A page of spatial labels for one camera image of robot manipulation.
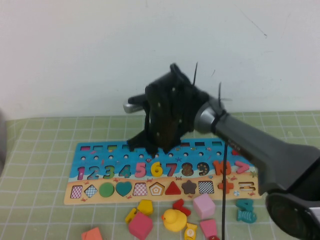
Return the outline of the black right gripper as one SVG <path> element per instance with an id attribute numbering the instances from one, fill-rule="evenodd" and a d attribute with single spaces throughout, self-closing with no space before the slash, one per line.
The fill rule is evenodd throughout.
<path id="1" fill-rule="evenodd" d="M 148 134 L 142 130 L 127 140 L 130 152 L 144 148 L 154 158 L 157 147 L 165 154 L 181 144 L 181 137 L 194 130 L 198 110 L 209 95 L 194 86 L 181 72 L 168 72 L 145 87 L 150 108 Z"/>

